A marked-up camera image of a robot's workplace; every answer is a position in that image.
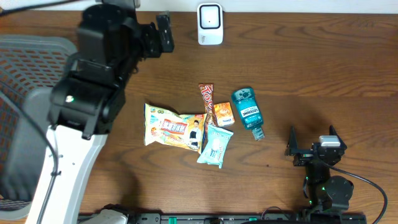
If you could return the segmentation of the yellow snack chip bag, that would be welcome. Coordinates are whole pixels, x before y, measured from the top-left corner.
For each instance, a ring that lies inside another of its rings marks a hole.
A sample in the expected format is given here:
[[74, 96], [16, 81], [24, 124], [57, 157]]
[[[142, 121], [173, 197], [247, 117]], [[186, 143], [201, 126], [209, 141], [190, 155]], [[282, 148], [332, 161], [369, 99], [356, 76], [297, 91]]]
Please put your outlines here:
[[202, 152], [206, 114], [177, 114], [164, 108], [144, 105], [144, 144], [158, 142]]

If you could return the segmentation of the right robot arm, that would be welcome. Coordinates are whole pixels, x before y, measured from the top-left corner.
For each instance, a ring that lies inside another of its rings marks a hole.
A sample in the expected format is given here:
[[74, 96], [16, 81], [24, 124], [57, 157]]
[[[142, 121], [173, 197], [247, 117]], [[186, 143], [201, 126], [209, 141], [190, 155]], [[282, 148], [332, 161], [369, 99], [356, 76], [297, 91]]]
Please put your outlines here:
[[333, 126], [329, 127], [328, 135], [320, 136], [309, 149], [299, 148], [295, 129], [290, 128], [285, 155], [294, 158], [294, 166], [305, 168], [303, 194], [310, 200], [310, 207], [300, 212], [302, 219], [313, 222], [316, 218], [329, 216], [340, 222], [342, 213], [349, 209], [353, 183], [340, 175], [330, 174], [346, 149]]

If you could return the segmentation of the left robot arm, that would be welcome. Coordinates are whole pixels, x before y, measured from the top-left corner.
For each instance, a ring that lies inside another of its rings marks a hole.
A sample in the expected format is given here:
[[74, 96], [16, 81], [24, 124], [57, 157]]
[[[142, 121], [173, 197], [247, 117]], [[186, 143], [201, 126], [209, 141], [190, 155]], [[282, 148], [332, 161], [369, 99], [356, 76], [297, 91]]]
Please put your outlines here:
[[83, 11], [78, 52], [52, 88], [45, 159], [27, 223], [76, 223], [95, 160], [122, 110], [137, 65], [174, 50], [168, 12], [140, 24], [134, 1]]

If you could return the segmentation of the grey plastic mesh basket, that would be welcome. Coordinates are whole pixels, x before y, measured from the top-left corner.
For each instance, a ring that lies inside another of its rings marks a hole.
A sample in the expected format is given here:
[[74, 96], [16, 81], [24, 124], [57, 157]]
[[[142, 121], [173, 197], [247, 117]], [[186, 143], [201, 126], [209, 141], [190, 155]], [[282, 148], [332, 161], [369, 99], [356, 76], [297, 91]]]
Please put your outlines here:
[[[77, 51], [61, 37], [1, 36], [1, 93], [46, 131], [49, 94]], [[1, 102], [1, 220], [27, 216], [44, 163], [46, 143], [23, 117]]]

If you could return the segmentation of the red Top chocolate bar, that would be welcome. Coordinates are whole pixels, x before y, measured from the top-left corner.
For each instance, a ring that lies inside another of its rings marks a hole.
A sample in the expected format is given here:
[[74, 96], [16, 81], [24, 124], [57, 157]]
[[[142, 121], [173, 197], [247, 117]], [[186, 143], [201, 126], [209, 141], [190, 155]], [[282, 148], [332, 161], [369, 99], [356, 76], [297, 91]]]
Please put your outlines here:
[[214, 103], [213, 103], [213, 84], [212, 83], [200, 83], [199, 89], [204, 101], [206, 116], [206, 125], [209, 124], [218, 127], [216, 120]]

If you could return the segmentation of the orange tissue packet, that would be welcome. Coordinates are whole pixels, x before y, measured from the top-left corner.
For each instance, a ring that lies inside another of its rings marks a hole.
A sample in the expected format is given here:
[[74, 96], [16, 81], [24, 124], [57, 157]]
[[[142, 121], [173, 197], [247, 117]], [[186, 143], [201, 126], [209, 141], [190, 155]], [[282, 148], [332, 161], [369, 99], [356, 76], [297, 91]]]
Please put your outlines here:
[[215, 115], [219, 127], [231, 126], [235, 122], [230, 102], [216, 104]]

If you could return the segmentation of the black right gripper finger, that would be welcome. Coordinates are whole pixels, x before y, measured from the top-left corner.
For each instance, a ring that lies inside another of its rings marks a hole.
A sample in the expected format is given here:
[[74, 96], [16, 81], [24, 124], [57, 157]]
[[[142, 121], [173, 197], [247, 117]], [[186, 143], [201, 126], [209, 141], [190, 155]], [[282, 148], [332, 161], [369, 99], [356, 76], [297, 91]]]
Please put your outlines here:
[[285, 149], [284, 154], [286, 156], [294, 156], [298, 152], [298, 143], [295, 134], [295, 128], [293, 126], [290, 127], [289, 140]]
[[329, 127], [329, 135], [330, 136], [336, 136], [338, 138], [338, 141], [340, 142], [340, 148], [342, 149], [347, 149], [347, 145], [344, 143], [344, 141], [339, 137], [339, 135], [337, 134], [335, 128], [333, 127], [333, 125], [330, 125]]

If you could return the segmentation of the light teal snack packet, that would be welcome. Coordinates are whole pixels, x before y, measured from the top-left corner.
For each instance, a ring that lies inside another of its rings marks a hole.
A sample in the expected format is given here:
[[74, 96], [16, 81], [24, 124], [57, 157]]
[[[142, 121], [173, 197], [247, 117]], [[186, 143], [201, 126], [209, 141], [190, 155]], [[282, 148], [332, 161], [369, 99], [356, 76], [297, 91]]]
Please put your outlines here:
[[205, 149], [197, 159], [197, 163], [215, 165], [221, 169], [226, 148], [233, 134], [233, 132], [227, 129], [210, 124], [207, 132], [208, 141]]

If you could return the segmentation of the teal Listerine mouthwash bottle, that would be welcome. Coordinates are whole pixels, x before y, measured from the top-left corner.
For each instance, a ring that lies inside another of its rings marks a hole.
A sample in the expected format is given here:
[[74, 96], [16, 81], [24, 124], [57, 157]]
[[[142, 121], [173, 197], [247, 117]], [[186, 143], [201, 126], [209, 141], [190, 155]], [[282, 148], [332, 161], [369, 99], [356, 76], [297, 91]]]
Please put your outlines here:
[[245, 129], [252, 131], [256, 141], [264, 139], [265, 135], [262, 130], [264, 120], [257, 105], [254, 90], [251, 87], [236, 90], [232, 93], [231, 99]]

